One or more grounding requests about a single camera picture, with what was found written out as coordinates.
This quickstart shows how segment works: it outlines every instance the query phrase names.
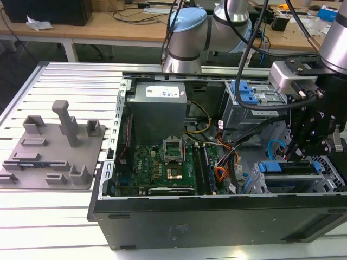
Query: slotted metal surface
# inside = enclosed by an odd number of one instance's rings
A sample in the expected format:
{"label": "slotted metal surface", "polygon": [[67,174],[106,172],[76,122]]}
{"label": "slotted metal surface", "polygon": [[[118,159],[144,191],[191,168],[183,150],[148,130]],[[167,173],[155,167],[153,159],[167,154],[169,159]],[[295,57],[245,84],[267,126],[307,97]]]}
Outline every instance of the slotted metal surface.
{"label": "slotted metal surface", "polygon": [[[28,114],[59,123],[50,110],[56,99],[69,102],[70,114],[78,123],[98,118],[108,127],[99,154],[103,161],[122,72],[159,70],[159,66],[136,64],[56,62],[38,67],[0,116],[0,161],[7,159],[17,144]],[[261,75],[264,70],[247,73]],[[0,259],[347,259],[347,224],[310,244],[113,252],[97,223],[86,220],[91,192],[0,190]]]}

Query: gray fixture plate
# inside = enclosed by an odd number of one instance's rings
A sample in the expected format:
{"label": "gray fixture plate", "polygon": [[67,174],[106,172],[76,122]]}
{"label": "gray fixture plate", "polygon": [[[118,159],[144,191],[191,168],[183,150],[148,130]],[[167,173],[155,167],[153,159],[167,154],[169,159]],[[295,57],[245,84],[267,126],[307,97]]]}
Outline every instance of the gray fixture plate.
{"label": "gray fixture plate", "polygon": [[[52,168],[24,168],[23,170],[7,171],[5,168],[0,170],[0,177],[4,174],[13,173],[18,180],[15,183],[0,183],[0,189],[63,189],[63,190],[86,190],[90,188],[101,143],[104,138],[105,129],[101,125],[101,136],[88,137],[86,125],[78,125],[78,146],[71,148],[65,135],[62,135],[59,124],[47,123],[40,127],[40,135],[28,134],[24,132],[9,159],[16,153],[38,153],[40,161],[68,161],[72,166],[81,172],[83,165],[86,166],[89,177],[83,184],[73,184],[67,171],[54,171]],[[24,139],[42,138],[47,140],[46,146],[26,146],[21,145]],[[63,174],[66,179],[65,184],[50,184],[46,182],[46,174]]]}

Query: gray power supply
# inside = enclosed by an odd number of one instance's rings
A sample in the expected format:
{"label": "gray power supply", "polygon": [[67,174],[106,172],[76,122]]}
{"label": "gray power supply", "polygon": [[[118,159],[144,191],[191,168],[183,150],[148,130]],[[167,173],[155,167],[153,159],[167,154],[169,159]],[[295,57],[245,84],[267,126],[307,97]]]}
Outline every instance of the gray power supply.
{"label": "gray power supply", "polygon": [[187,97],[184,83],[138,82],[135,95],[127,97],[135,122],[136,143],[162,144],[184,131]]}

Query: label sticker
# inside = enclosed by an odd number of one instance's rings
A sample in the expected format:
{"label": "label sticker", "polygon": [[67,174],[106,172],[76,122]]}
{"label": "label sticker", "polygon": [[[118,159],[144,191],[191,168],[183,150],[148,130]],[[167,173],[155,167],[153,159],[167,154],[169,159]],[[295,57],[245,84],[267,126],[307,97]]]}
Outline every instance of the label sticker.
{"label": "label sticker", "polygon": [[231,190],[232,193],[236,194],[236,187],[232,183],[230,183],[229,189]]}
{"label": "label sticker", "polygon": [[224,129],[224,122],[223,122],[223,120],[218,120],[218,129],[220,129],[220,130]]}
{"label": "label sticker", "polygon": [[146,88],[147,98],[179,98],[178,87],[148,86]]}

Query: motherboard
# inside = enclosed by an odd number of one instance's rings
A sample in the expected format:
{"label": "motherboard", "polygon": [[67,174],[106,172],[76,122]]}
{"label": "motherboard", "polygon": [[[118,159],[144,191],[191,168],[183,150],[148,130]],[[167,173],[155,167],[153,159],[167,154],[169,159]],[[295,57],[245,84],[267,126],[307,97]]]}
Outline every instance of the motherboard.
{"label": "motherboard", "polygon": [[219,159],[215,146],[165,141],[163,146],[135,147],[130,174],[119,175],[116,181],[118,196],[226,194],[214,175]]}

